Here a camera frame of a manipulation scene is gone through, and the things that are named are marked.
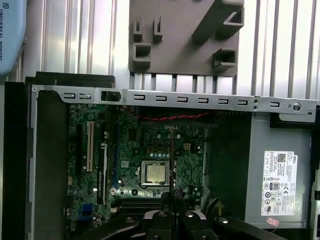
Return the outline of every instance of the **power supply label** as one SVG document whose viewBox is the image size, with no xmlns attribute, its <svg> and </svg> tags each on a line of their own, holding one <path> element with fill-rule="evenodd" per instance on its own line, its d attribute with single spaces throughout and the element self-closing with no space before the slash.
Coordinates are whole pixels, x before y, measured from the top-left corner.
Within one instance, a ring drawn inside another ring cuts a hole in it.
<svg viewBox="0 0 320 240">
<path fill-rule="evenodd" d="M 293 151 L 265 151 L 261 216 L 295 215 L 298 156 Z"/>
</svg>

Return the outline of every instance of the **cable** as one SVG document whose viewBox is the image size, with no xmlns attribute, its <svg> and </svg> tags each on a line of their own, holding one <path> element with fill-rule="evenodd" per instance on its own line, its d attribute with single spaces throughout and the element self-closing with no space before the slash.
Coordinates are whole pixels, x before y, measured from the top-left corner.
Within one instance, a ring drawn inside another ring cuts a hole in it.
<svg viewBox="0 0 320 240">
<path fill-rule="evenodd" d="M 222 202 L 220 202 L 220 204 L 219 204 L 218 212 L 219 212 L 219 217 L 221 217 L 222 216 Z"/>
<path fill-rule="evenodd" d="M 203 116 L 206 116 L 208 114 L 213 113 L 214 111 L 207 111 L 204 113 L 200 113 L 198 115 L 180 115 L 180 116 L 166 116 L 166 117 L 155 117 L 155 118 L 151 118 L 151 117 L 147 117 L 147 116 L 141 116 L 140 114 L 136 114 L 135 112 L 125 108 L 124 106 L 121 106 L 121 108 L 129 113 L 131 113 L 132 115 L 134 115 L 135 117 L 141 118 L 142 120 L 146 120 L 146 121 L 151 121 L 151 122 L 156 122 L 156 121 L 166 121 L 166 120 L 176 120 L 176 119 L 197 119 Z"/>
<path fill-rule="evenodd" d="M 217 203 L 219 202 L 219 199 L 217 197 L 215 197 L 206 207 L 205 211 L 204 211 L 204 215 L 207 219 L 209 219 L 209 213 L 211 212 L 211 210 L 217 205 Z"/>
</svg>

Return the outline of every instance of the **screw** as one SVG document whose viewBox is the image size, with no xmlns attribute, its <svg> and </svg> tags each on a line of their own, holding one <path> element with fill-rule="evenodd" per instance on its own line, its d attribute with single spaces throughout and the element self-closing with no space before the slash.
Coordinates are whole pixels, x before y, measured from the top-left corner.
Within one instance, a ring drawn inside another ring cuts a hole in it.
<svg viewBox="0 0 320 240">
<path fill-rule="evenodd" d="M 185 213 L 185 216 L 188 217 L 188 218 L 192 218 L 194 216 L 194 214 L 192 212 L 187 211 Z"/>
<path fill-rule="evenodd" d="M 131 218 L 131 217 L 128 217 L 128 218 L 125 220 L 125 222 L 128 223 L 128 224 L 132 224 L 132 223 L 135 222 L 135 220 L 134 220 L 133 218 Z"/>
<path fill-rule="evenodd" d="M 160 217 L 166 217 L 166 216 L 167 216 L 167 214 L 166 214 L 165 212 L 163 212 L 163 211 L 160 211 L 160 212 L 158 213 L 158 215 L 159 215 Z"/>
<path fill-rule="evenodd" d="M 224 217 L 220 217 L 219 219 L 219 222 L 222 223 L 222 224 L 227 224 L 229 221 L 228 219 L 224 218 Z"/>
<path fill-rule="evenodd" d="M 295 112 L 299 112 L 299 111 L 301 110 L 301 105 L 300 105 L 299 103 L 295 103 L 295 104 L 293 105 L 293 110 L 294 110 Z"/>
</svg>

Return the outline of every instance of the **expansion slot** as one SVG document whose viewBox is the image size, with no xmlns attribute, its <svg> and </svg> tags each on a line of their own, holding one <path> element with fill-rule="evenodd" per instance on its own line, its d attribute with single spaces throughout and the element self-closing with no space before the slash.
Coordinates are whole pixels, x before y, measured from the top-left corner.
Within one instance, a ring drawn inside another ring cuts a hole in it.
<svg viewBox="0 0 320 240">
<path fill-rule="evenodd" d="M 106 184 L 107 184 L 107 166 L 108 166 L 108 144 L 103 142 L 99 149 L 97 169 L 97 195 L 96 202 L 99 205 L 107 204 Z"/>
<path fill-rule="evenodd" d="M 84 139 L 84 126 L 80 123 L 76 125 L 76 140 L 75 140 L 75 173 L 80 178 L 83 168 L 83 139 Z"/>
<path fill-rule="evenodd" d="M 86 123 L 87 129 L 87 152 L 86 152 L 86 171 L 92 172 L 94 160 L 94 131 L 95 122 L 88 121 Z"/>
</svg>

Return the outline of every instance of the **blue connector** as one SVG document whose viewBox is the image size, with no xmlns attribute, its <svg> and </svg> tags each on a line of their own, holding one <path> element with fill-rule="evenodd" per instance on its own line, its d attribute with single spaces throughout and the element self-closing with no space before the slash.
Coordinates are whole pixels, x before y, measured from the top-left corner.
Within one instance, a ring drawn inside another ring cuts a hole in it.
<svg viewBox="0 0 320 240">
<path fill-rule="evenodd" d="M 93 212 L 94 205 L 93 204 L 83 204 L 82 205 L 82 212 Z"/>
</svg>

